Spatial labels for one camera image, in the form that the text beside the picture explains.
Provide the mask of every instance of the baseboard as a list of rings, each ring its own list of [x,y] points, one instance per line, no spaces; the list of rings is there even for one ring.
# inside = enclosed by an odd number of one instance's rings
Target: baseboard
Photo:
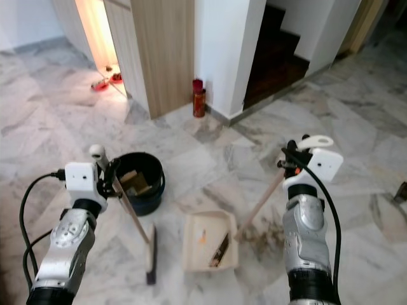
[[[47,40],[37,41],[36,43],[29,43],[29,44],[25,44],[23,46],[17,46],[14,49],[3,50],[3,51],[8,51],[8,52],[11,51],[16,54],[19,54],[19,53],[36,50],[38,48],[52,48],[53,46],[58,46],[65,42],[69,43],[68,39],[66,39],[65,36],[59,36],[59,37],[55,37],[55,38],[51,38],[51,39],[47,39]]]
[[[213,109],[210,105],[205,104],[205,110],[218,121],[220,121],[224,126],[229,127],[231,125],[231,119],[227,118],[217,110]]]
[[[284,95],[287,95],[288,93],[293,91],[299,85],[302,85],[304,82],[308,81],[310,78],[315,77],[316,75],[324,72],[325,70],[329,69],[330,67],[331,67],[331,64],[326,65],[325,67],[315,71],[314,73],[312,73],[304,78],[301,78],[299,81],[291,84],[288,87],[285,87],[284,89],[280,90],[277,93],[274,93],[273,95],[270,95],[269,97],[263,99],[262,101],[251,106],[250,108],[242,111],[240,114],[236,115],[235,117],[233,117],[231,119],[227,118],[223,114],[217,112],[216,110],[211,108],[209,105],[206,105],[207,112],[209,112],[211,115],[213,115],[218,121],[222,122],[222,124],[224,124],[224,126],[231,126],[231,125],[241,121],[242,119],[250,116],[252,113],[259,111],[260,109],[270,105],[272,102],[283,97]]]

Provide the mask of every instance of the marble floor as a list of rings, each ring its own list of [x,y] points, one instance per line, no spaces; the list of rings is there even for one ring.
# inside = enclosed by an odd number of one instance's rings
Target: marble floor
[[[407,203],[392,201],[407,180],[406,41],[406,34],[392,32],[231,128],[210,115],[193,118],[190,105],[150,121],[114,88],[92,93],[89,85],[100,76],[64,42],[0,52],[0,268],[7,304],[25,304],[27,297],[18,226],[25,189],[69,161],[90,161],[87,151],[96,142],[109,157],[146,151],[163,163],[163,202],[142,218],[157,226],[158,282],[145,285],[141,238],[109,200],[75,304],[288,304],[281,190],[248,230],[236,270],[185,274],[183,224],[185,213],[209,207],[241,223],[273,179],[279,149],[304,133],[331,136],[345,157],[328,185],[342,226],[342,304],[407,304]],[[67,206],[59,181],[38,184],[25,211],[32,238],[52,228]],[[329,209],[326,218],[333,262]],[[36,247],[39,259],[47,243]]]

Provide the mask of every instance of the staircase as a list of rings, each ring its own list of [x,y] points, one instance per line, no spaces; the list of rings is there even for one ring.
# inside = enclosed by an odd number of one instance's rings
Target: staircase
[[[244,109],[304,77],[309,61],[294,55],[300,37],[280,29],[285,10],[266,5]]]

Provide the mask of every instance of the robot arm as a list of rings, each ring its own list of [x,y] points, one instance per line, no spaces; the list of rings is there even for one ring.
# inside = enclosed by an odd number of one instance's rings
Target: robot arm
[[[323,138],[325,141],[321,145],[316,139]],[[283,189],[289,199],[282,221],[286,236],[284,258],[290,305],[340,304],[335,281],[333,283],[331,279],[329,250],[325,241],[328,226],[324,218],[325,203],[318,198],[318,183],[293,160],[294,157],[306,165],[321,180],[331,181],[343,157],[320,147],[332,143],[330,138],[323,136],[305,137],[298,145],[290,141],[286,160],[278,164],[285,168]]]
[[[95,242],[96,218],[107,208],[93,163],[69,163],[66,188],[72,208],[64,210],[52,230],[51,244],[32,285],[28,305],[70,305],[85,272],[86,257]]]

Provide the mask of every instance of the white wall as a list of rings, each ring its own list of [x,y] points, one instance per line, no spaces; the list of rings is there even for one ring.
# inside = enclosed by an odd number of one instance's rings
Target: white wall
[[[265,6],[266,0],[251,0],[249,4],[235,91],[230,109],[231,116],[242,112],[243,109],[243,100],[246,94],[247,83],[249,82],[250,71],[252,69],[254,52],[256,51],[257,41],[259,39],[262,21],[260,16],[263,17]]]
[[[249,3],[250,0],[195,1],[195,77],[204,81],[207,103],[227,118],[233,114]]]
[[[50,0],[0,0],[0,50],[63,35]]]
[[[295,55],[311,60],[334,0],[267,0],[286,10],[281,29],[300,35]]]
[[[361,0],[336,0],[310,61],[307,75],[332,64]]]

